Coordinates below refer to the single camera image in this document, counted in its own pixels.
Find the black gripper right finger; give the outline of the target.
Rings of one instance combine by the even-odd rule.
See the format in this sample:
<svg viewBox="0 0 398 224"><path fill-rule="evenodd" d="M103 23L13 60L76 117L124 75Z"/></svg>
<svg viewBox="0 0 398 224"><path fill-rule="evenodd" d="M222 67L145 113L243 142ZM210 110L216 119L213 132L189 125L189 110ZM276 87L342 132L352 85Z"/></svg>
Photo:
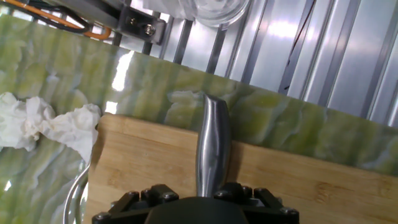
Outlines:
<svg viewBox="0 0 398 224"><path fill-rule="evenodd" d="M299 224L299 211L285 207L266 188L251 188L227 182L213 198L237 205L248 223Z"/></svg>

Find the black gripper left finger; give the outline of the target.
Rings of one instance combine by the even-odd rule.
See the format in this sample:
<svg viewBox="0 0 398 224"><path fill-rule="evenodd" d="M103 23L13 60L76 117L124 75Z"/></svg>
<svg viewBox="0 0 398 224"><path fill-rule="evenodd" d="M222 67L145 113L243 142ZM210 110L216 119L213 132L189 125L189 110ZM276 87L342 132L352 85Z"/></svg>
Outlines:
<svg viewBox="0 0 398 224"><path fill-rule="evenodd" d="M145 223L153 208L179 199L165 184L156 184L140 192L128 191L107 212L91 218L92 224Z"/></svg>

